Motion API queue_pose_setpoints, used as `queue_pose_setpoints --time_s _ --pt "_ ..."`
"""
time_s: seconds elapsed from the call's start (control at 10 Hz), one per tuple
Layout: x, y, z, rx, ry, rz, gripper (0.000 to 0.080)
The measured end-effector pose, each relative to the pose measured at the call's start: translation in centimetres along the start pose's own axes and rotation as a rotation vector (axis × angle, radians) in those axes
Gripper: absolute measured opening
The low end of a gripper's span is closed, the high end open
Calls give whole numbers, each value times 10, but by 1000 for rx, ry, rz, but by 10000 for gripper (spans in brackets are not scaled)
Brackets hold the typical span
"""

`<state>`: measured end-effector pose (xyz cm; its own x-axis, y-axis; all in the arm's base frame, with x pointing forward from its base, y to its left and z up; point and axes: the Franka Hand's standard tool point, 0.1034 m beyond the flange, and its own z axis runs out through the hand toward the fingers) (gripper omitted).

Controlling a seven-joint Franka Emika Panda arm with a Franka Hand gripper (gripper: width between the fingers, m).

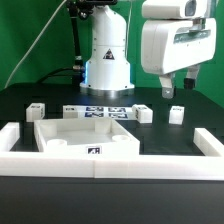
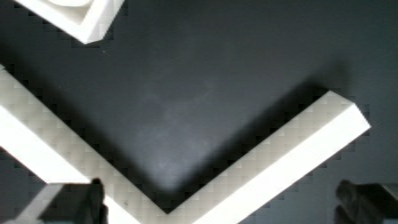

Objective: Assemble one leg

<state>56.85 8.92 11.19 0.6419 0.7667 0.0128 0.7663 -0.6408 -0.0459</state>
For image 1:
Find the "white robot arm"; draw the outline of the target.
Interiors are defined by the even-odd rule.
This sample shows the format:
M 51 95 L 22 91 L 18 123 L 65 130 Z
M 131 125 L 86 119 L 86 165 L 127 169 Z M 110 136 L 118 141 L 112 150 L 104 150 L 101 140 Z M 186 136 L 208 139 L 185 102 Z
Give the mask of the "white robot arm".
M 141 15 L 141 66 L 159 77 L 162 96 L 175 94 L 175 73 L 187 70 L 184 87 L 193 89 L 200 64 L 213 58 L 216 46 L 215 9 L 219 0 L 144 0 Z M 127 61 L 128 26 L 111 7 L 118 0 L 66 0 L 72 25 L 92 19 L 92 55 L 76 59 L 83 93 L 117 97 L 130 94 Z

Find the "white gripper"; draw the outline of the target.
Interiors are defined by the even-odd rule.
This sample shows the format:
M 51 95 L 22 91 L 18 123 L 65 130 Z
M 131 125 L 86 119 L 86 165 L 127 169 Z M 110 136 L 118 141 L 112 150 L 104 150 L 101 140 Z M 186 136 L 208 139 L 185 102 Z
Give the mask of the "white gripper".
M 163 98 L 174 96 L 175 75 L 171 72 L 190 66 L 184 88 L 192 90 L 200 71 L 199 63 L 214 56 L 216 21 L 207 19 L 202 30 L 192 28 L 191 20 L 148 20 L 143 25 L 141 65 L 146 73 L 162 75 L 159 80 Z

